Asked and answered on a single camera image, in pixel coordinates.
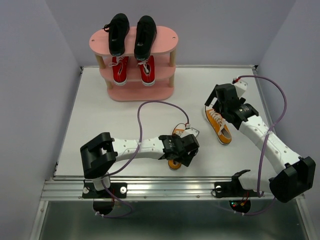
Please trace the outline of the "black canvas shoe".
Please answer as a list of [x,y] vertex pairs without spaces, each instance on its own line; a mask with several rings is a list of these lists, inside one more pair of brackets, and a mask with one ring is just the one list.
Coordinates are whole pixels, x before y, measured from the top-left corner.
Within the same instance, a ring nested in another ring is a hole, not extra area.
[[138,61],[145,61],[151,55],[152,46],[157,37],[157,26],[149,15],[140,18],[136,26],[134,57]]
[[116,14],[110,23],[102,28],[108,33],[108,48],[112,56],[118,57],[125,53],[125,38],[130,30],[130,23],[124,13]]

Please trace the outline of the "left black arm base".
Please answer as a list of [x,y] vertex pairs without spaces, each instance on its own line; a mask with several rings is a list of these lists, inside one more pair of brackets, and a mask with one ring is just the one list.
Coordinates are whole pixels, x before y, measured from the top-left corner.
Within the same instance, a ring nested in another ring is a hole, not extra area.
[[[127,197],[128,184],[125,182],[112,182],[108,190],[117,198],[125,199]],[[93,210],[98,215],[110,217],[110,213],[116,205],[116,199],[105,189],[96,190],[92,182],[84,181],[82,196],[85,200],[93,200]]]

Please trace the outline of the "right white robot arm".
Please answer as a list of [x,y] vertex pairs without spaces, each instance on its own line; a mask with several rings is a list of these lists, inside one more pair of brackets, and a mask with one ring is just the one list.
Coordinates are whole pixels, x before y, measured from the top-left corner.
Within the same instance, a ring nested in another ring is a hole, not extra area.
[[316,163],[311,157],[301,157],[291,150],[268,129],[258,111],[242,97],[246,89],[244,83],[217,84],[205,106],[216,98],[213,109],[254,143],[270,162],[274,173],[258,177],[249,169],[242,170],[235,173],[230,182],[221,184],[216,196],[241,197],[246,191],[253,191],[254,195],[266,192],[287,203],[312,188]]

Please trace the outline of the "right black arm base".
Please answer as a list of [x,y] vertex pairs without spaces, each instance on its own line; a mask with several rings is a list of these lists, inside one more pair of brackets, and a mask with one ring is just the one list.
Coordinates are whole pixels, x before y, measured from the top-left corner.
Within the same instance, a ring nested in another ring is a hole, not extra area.
[[240,200],[230,200],[229,205],[233,211],[243,215],[248,214],[251,209],[251,200],[250,197],[257,197],[257,193],[252,189],[244,189],[241,185],[239,178],[249,172],[249,169],[245,169],[239,172],[236,172],[230,181],[226,182],[215,182],[214,187],[211,190],[211,195],[215,198],[241,198]]

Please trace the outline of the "red sneaker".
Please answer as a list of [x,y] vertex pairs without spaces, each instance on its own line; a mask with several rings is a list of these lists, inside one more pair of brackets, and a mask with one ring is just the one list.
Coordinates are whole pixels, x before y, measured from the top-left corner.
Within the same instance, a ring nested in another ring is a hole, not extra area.
[[129,56],[113,56],[108,64],[112,68],[113,82],[117,86],[123,86],[127,83],[127,68]]
[[151,55],[148,59],[138,61],[137,65],[140,69],[142,84],[150,87],[155,84],[155,60]]

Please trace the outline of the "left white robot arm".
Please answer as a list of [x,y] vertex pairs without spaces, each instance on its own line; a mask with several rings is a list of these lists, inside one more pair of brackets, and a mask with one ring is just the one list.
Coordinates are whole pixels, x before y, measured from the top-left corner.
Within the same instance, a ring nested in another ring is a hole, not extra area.
[[197,134],[160,135],[145,140],[112,138],[103,132],[80,148],[84,178],[100,197],[111,193],[109,169],[114,163],[138,159],[168,160],[188,167],[198,153]]

